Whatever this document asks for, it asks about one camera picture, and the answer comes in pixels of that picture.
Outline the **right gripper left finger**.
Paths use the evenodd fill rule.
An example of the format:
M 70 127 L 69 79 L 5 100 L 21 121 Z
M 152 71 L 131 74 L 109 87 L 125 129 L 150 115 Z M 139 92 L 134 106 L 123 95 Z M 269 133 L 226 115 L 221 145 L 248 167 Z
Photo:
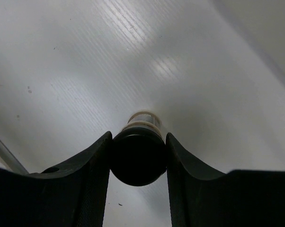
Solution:
M 106 132 L 90 147 L 41 173 L 0 168 L 0 227 L 100 227 L 109 179 Z

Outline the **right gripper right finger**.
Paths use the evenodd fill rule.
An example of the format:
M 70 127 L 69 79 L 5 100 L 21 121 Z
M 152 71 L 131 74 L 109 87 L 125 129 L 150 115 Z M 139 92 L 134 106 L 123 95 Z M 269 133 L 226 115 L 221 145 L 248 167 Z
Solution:
M 285 227 L 285 171 L 222 173 L 166 136 L 174 227 Z

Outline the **spice jar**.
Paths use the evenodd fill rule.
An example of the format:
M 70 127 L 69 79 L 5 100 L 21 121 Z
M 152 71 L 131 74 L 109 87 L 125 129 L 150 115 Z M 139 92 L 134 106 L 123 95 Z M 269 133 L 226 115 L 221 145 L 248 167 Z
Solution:
M 150 111 L 134 113 L 113 138 L 110 170 L 130 186 L 146 186 L 160 178 L 167 168 L 167 150 L 161 121 Z

